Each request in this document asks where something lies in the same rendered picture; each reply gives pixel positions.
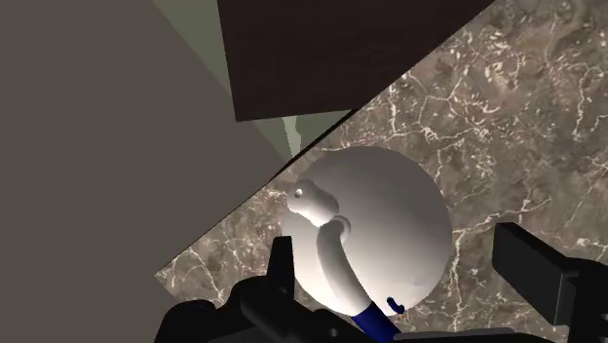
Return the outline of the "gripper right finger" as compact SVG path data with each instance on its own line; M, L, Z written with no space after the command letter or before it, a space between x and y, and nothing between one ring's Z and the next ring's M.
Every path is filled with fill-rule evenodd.
M513 222L495 225L493 269L567 343L608 343L608 265L568 257Z

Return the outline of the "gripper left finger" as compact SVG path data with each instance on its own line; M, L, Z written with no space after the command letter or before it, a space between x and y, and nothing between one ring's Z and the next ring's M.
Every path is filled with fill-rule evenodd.
M292 240L273 240L263 276L237 282L227 302L188 300L165 313L154 343L372 343L328 310L294 299Z

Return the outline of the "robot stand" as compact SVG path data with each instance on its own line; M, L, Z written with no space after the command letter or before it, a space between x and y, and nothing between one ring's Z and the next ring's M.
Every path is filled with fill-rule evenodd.
M362 107L494 0L217 0L239 121Z

